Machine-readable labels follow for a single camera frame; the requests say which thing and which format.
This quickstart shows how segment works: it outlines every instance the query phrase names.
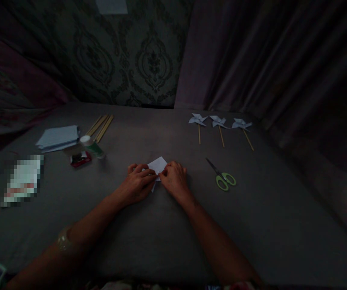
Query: scissor blade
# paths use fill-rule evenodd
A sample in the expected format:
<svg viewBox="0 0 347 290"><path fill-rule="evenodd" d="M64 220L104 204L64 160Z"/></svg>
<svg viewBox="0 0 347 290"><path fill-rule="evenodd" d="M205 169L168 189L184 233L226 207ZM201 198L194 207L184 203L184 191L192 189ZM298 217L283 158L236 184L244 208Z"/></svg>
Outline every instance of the scissor blade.
<svg viewBox="0 0 347 290"><path fill-rule="evenodd" d="M214 164L211 163L211 161L210 161L207 157L206 157L206 160L207 160L207 162L211 165L211 167L213 168L213 170L214 170L218 175L220 175L223 179L225 179L225 178L222 176L221 172L214 166Z"/></svg>

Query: green scissors handle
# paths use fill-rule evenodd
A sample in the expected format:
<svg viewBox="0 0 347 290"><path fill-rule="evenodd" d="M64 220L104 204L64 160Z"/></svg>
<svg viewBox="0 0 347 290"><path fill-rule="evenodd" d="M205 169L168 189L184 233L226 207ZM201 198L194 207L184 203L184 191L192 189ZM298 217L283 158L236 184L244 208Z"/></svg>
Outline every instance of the green scissors handle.
<svg viewBox="0 0 347 290"><path fill-rule="evenodd" d="M235 181L235 178L231 174L228 174L226 172L222 172L221 174L227 180L226 182L220 175L217 175L217 178L216 178L217 185L221 190L223 191L229 190L229 186L227 185L227 183L233 186L237 184L237 182Z"/></svg>

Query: glue stick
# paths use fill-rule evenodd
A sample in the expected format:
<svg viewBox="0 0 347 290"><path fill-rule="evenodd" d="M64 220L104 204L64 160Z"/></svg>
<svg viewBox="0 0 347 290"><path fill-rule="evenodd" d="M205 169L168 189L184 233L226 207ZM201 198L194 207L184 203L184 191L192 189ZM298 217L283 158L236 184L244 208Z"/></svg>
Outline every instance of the glue stick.
<svg viewBox="0 0 347 290"><path fill-rule="evenodd" d="M102 151L100 146L90 136L83 136L81 137L80 141L98 159L105 158L105 152Z"/></svg>

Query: hand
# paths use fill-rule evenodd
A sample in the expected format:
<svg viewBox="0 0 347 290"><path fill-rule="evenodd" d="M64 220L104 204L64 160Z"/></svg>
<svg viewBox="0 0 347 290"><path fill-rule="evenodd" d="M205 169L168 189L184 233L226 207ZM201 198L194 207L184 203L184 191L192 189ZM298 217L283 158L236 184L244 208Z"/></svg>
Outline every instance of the hand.
<svg viewBox="0 0 347 290"><path fill-rule="evenodd" d="M112 195L120 201L122 207L145 199L155 184L157 175L146 164L128 166L128 176Z"/></svg>
<svg viewBox="0 0 347 290"><path fill-rule="evenodd" d="M193 199L187 185L187 168L180 163L172 161L168 163L162 173L159 174L161 184L183 206L183 203Z"/></svg>

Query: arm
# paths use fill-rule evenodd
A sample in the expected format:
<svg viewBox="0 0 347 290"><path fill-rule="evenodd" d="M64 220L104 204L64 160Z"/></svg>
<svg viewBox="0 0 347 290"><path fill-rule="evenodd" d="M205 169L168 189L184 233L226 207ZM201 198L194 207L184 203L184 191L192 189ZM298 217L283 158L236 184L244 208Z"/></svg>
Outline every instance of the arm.
<svg viewBox="0 0 347 290"><path fill-rule="evenodd" d="M161 183L183 207L196 236L211 264L214 273L223 285L240 281L262 281L242 252L223 229L196 201L187 186L187 169L180 163L170 162L159 174Z"/></svg>
<svg viewBox="0 0 347 290"><path fill-rule="evenodd" d="M120 187L68 230L69 241L83 251L65 255L55 242L19 272L4 290L49 288L56 280L70 274L83 262L115 215L124 207L147 197L156 178L155 171L148 169L146 164L129 166L128 176Z"/></svg>

